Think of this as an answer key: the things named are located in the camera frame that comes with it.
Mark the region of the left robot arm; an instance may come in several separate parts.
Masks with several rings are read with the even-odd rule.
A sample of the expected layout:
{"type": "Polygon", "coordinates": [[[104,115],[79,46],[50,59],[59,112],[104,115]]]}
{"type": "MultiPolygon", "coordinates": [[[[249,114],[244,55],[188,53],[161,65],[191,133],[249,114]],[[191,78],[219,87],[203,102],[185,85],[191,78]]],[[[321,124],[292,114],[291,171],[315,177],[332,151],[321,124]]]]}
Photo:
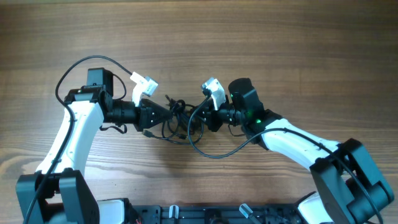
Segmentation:
{"type": "Polygon", "coordinates": [[[104,123],[120,133],[127,124],[138,131],[169,118],[167,109],[149,100],[158,83],[132,72],[132,98],[113,97],[116,75],[105,68],[88,70],[86,85],[70,90],[57,136],[33,174],[21,175],[16,193],[24,223],[139,223],[141,216],[126,198],[97,201],[84,178],[94,137],[104,123]]]}

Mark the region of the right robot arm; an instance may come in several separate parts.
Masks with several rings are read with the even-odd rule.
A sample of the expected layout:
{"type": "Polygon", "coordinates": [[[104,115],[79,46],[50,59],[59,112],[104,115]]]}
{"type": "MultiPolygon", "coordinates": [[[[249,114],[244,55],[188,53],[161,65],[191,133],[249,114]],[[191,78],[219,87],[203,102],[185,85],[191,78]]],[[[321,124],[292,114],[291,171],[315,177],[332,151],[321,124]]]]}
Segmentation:
{"type": "Polygon", "coordinates": [[[316,192],[298,203],[307,223],[383,222],[381,210],[394,201],[394,193],[365,146],[355,140],[323,139],[264,108],[249,78],[228,86],[210,78],[201,86],[205,95],[191,118],[217,132],[223,124],[240,126],[247,143],[282,154],[308,170],[316,192]]]}

